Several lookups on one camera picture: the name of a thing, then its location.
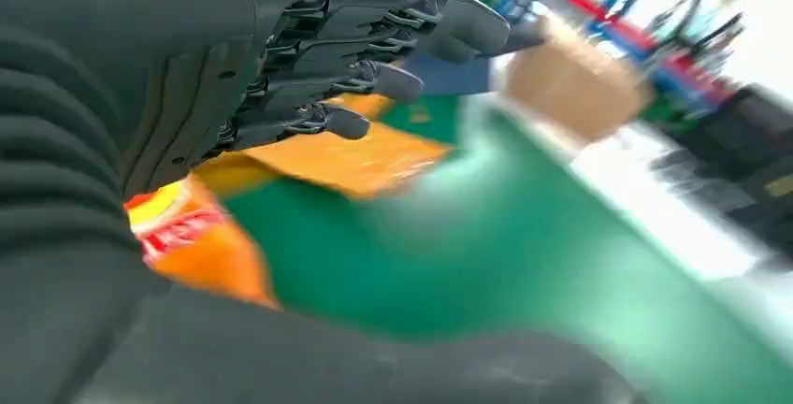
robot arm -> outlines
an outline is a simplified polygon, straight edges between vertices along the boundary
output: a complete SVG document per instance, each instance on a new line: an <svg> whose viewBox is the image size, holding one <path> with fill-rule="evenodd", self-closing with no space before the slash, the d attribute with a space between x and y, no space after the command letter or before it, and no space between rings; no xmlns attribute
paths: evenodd
<svg viewBox="0 0 793 404"><path fill-rule="evenodd" d="M476 0L4 0L5 65L72 93L113 136L124 197L226 150L368 124L324 101L412 99L388 64L414 50L466 61L509 25Z"/></svg>

cardboard box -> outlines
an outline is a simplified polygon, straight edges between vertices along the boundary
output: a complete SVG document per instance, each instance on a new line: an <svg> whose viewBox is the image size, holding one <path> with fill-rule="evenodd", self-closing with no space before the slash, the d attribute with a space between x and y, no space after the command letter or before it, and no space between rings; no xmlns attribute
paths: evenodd
<svg viewBox="0 0 793 404"><path fill-rule="evenodd" d="M609 136L649 102L630 64L594 47L553 15L542 16L545 44L515 55L506 95L582 142Z"/></svg>

green table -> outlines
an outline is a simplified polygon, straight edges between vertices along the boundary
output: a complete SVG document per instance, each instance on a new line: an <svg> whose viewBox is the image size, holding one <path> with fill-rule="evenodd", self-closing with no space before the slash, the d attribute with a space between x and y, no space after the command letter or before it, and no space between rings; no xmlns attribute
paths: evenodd
<svg viewBox="0 0 793 404"><path fill-rule="evenodd" d="M396 196L351 202L277 180L228 200L283 304L400 339L556 332L656 402L793 402L783 359L546 151L495 112L469 130Z"/></svg>

